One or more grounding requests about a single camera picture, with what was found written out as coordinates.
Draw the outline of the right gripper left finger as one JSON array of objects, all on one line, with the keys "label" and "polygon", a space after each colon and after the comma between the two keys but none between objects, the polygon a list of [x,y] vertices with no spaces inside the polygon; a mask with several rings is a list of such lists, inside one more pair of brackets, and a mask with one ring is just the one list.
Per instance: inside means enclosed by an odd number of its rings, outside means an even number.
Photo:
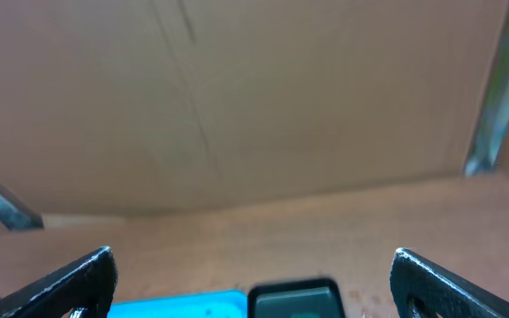
[{"label": "right gripper left finger", "polygon": [[117,282],[112,250],[101,246],[0,299],[0,318],[106,318]]}]

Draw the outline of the dark green sponge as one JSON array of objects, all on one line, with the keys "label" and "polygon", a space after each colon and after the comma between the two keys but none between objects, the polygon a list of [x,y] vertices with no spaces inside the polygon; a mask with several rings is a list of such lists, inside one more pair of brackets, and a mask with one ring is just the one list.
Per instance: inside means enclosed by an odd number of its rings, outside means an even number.
[{"label": "dark green sponge", "polygon": [[321,318],[318,313],[293,313],[291,314],[291,318]]}]

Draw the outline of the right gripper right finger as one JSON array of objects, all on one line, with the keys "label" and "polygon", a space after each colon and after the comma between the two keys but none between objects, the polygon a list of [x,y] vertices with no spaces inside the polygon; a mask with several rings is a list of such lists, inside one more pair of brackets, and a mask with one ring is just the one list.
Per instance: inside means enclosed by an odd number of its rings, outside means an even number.
[{"label": "right gripper right finger", "polygon": [[395,251],[390,288],[401,317],[509,318],[509,301],[404,247]]}]

